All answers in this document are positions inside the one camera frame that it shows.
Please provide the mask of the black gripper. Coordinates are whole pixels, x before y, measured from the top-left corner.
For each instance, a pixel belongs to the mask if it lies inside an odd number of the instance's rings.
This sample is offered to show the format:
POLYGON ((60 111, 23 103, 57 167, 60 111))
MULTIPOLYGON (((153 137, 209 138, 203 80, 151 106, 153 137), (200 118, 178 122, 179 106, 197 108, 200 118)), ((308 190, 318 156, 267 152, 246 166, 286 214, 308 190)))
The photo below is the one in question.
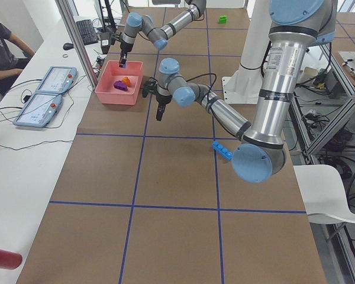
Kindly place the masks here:
POLYGON ((121 64, 126 64, 127 63, 127 55, 129 52, 132 51, 133 45, 130 43, 126 43, 122 41, 120 43, 120 49, 121 49, 121 54, 120 54, 120 60, 119 60, 119 66, 121 64))
POLYGON ((142 97, 146 98, 148 94, 156 96, 158 102, 158 109, 156 112, 156 120, 161 121, 163 114, 166 108, 166 105, 169 103, 169 92, 167 89, 163 88, 157 79, 154 77, 149 77, 142 87, 142 97))

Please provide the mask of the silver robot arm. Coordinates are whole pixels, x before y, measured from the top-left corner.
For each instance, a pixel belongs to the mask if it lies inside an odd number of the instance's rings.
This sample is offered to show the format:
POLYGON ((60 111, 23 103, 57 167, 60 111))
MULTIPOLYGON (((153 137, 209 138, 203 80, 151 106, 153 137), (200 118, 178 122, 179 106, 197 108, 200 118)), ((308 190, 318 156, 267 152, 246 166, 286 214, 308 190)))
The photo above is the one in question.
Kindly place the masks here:
POLYGON ((120 35, 119 67, 126 67, 127 55, 132 51, 139 32, 142 32, 157 50, 162 50, 167 46, 168 39, 204 15, 206 10, 205 0, 186 1, 186 3, 188 7, 183 12, 160 28, 155 26, 152 18, 148 15, 140 15, 136 12, 129 13, 124 31, 120 35))
POLYGON ((161 120, 171 101, 197 102, 241 144, 232 155, 236 174, 250 183, 268 180, 286 161, 283 122, 308 47, 334 38, 336 1, 257 1, 238 70, 224 78, 224 97, 188 82, 177 60, 163 59, 159 78, 145 86, 154 94, 161 120))

